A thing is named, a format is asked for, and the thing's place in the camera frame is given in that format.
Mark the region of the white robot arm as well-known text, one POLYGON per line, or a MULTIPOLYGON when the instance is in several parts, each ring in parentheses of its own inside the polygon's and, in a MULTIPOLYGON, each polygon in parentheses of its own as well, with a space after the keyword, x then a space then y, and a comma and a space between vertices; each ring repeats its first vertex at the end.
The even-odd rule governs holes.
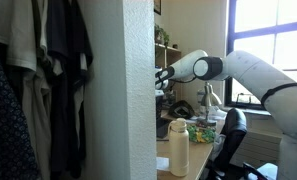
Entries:
POLYGON ((282 131, 277 180, 297 180, 297 81, 266 61, 242 50, 214 57, 195 50, 155 72, 155 84, 194 76, 223 81, 229 77, 250 91, 282 131))

